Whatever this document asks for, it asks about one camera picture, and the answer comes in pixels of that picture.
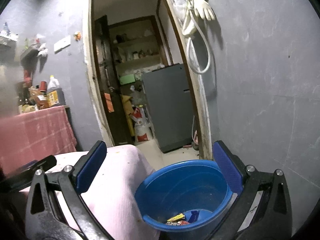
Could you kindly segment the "red yellow snack wrapper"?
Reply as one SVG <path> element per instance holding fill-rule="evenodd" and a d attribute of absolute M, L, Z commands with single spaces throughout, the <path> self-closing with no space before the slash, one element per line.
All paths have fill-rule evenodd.
<path fill-rule="evenodd" d="M 174 217 L 167 219 L 165 224 L 172 225 L 172 226 L 180 226 L 180 225 L 188 225 L 190 223 L 186 219 L 186 216 L 184 213 L 179 213 L 178 215 L 175 215 Z"/>

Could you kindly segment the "pink floral tablecloth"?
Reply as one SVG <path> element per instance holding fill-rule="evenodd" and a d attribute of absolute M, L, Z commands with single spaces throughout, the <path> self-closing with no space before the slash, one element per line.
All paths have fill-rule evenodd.
<path fill-rule="evenodd" d="M 88 191 L 77 194 L 73 168 L 88 152 L 59 154 L 55 167 L 35 172 L 25 213 L 27 239 L 158 239 L 135 200 L 141 182 L 154 172 L 140 150 L 107 148 Z"/>

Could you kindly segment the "red checked cloth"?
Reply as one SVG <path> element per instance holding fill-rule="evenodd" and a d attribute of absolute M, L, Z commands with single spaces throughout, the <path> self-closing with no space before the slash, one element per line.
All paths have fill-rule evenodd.
<path fill-rule="evenodd" d="M 33 160 L 76 151 L 65 107 L 1 118 L 1 168 L 10 174 Z"/>

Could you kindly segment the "blue plastic basin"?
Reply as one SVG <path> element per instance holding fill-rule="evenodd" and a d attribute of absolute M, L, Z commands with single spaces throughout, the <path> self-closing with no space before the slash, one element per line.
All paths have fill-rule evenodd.
<path fill-rule="evenodd" d="M 135 192 L 144 222 L 170 239 L 205 239 L 228 211 L 232 196 L 217 163 L 210 160 L 166 166 L 148 176 Z M 165 224 L 179 213 L 190 224 Z"/>

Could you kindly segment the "white red rice sack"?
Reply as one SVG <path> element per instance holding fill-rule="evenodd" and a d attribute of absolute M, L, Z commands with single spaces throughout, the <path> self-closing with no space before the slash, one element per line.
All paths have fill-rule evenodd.
<path fill-rule="evenodd" d="M 145 142 L 153 139 L 150 124 L 148 123 L 144 111 L 140 107 L 136 107 L 130 118 L 134 122 L 135 142 Z"/>

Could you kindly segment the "yellow bag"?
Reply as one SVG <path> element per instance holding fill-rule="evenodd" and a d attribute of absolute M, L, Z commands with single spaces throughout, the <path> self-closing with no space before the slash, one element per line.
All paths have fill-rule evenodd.
<path fill-rule="evenodd" d="M 125 111 L 125 115 L 126 115 L 126 119 L 127 119 L 127 123 L 128 123 L 130 134 L 131 134 L 132 137 L 134 137 L 135 136 L 135 131 L 134 131 L 132 119 L 130 117 L 130 115 L 133 113 L 132 103 L 130 101 L 131 97 L 127 96 L 127 95 L 122 95 L 121 99 L 122 99 L 122 103 L 123 103 L 123 107 L 124 107 L 124 111 Z"/>

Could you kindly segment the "large oil jug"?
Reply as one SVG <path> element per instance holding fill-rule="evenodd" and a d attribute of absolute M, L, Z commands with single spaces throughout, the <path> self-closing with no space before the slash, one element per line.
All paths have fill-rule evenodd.
<path fill-rule="evenodd" d="M 47 102 L 49 107 L 64 106 L 66 104 L 60 83 L 53 75 L 50 76 L 47 86 Z"/>

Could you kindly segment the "red cup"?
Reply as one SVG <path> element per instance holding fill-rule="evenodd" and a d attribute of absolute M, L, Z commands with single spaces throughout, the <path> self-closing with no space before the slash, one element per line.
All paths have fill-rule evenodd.
<path fill-rule="evenodd" d="M 41 81 L 39 85 L 39 91 L 46 92 L 47 91 L 47 82 Z"/>

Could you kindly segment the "green box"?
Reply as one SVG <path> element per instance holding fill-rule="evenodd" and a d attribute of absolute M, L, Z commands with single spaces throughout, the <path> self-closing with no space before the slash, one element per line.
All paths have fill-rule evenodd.
<path fill-rule="evenodd" d="M 119 77 L 119 82 L 121 85 L 126 85 L 129 83 L 134 83 L 135 80 L 135 75 L 134 74 L 129 74 L 129 75 L 124 75 Z"/>

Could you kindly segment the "grey refrigerator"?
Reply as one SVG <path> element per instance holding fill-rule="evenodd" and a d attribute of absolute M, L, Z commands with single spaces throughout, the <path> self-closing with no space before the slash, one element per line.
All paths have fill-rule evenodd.
<path fill-rule="evenodd" d="M 194 111 L 184 65 L 144 73 L 142 81 L 159 149 L 167 153 L 190 144 Z"/>

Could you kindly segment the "white rubber glove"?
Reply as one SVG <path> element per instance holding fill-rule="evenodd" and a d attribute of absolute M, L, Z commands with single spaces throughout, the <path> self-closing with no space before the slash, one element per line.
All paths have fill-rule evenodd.
<path fill-rule="evenodd" d="M 208 3 L 209 0 L 188 0 L 188 9 L 202 20 L 215 20 L 215 14 Z"/>

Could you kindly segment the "wooden door frame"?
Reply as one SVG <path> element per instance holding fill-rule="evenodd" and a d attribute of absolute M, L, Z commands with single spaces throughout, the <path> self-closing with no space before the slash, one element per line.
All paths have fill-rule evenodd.
<path fill-rule="evenodd" d="M 173 0 L 164 0 L 178 47 L 180 49 L 181 58 L 185 64 L 185 71 L 188 76 L 188 83 L 191 88 L 191 98 L 195 118 L 198 123 L 197 135 L 199 139 L 200 157 L 202 159 L 213 159 L 212 137 L 210 129 L 209 111 L 207 99 L 205 95 L 203 81 L 201 75 L 195 74 L 187 62 L 187 47 L 185 39 L 182 35 L 182 27 L 179 23 L 178 14 L 174 9 Z M 84 61 L 87 66 L 86 81 L 88 84 L 88 92 L 91 103 L 93 105 L 95 117 L 97 119 L 100 133 L 103 140 L 113 146 L 114 140 L 108 125 L 104 110 L 104 100 L 101 98 L 98 73 L 95 68 L 97 57 L 94 54 L 95 42 L 93 40 L 93 0 L 85 0 L 84 16 L 82 18 L 82 41 L 84 44 Z"/>

